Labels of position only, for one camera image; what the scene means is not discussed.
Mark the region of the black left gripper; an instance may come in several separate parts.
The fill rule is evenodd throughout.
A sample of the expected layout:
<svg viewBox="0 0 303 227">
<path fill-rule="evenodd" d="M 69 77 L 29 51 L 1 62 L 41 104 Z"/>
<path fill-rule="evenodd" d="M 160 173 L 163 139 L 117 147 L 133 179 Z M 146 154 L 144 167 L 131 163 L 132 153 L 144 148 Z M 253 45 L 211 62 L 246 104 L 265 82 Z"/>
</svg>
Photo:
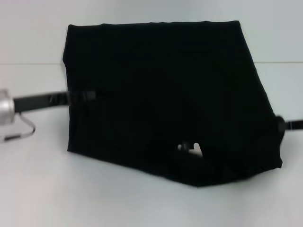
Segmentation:
<svg viewBox="0 0 303 227">
<path fill-rule="evenodd" d="M 15 112 L 27 112 L 62 105 L 73 105 L 96 99 L 95 91 L 47 93 L 14 98 Z"/>
</svg>

